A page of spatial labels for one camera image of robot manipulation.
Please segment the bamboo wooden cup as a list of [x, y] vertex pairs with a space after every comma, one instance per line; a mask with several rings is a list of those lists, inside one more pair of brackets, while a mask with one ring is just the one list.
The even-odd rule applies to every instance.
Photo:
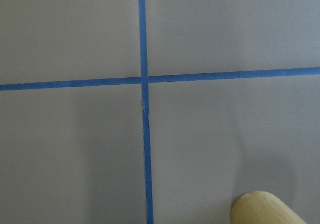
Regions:
[[240, 196], [230, 211], [231, 224], [304, 224], [305, 221], [272, 193], [253, 191]]

